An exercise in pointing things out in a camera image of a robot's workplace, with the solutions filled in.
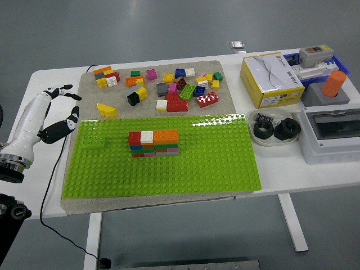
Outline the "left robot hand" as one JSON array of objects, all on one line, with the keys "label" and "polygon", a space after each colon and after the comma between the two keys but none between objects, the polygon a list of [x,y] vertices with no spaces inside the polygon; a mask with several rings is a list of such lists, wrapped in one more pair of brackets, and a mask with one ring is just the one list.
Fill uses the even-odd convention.
[{"label": "left robot hand", "polygon": [[71,97],[77,101],[82,99],[70,91],[72,87],[71,84],[49,87],[28,103],[17,124],[12,141],[1,149],[1,165],[12,164],[27,169],[34,161],[33,147],[36,143],[43,141],[52,144],[75,130],[79,118],[77,106],[65,120],[43,128],[53,99],[58,96]]}]

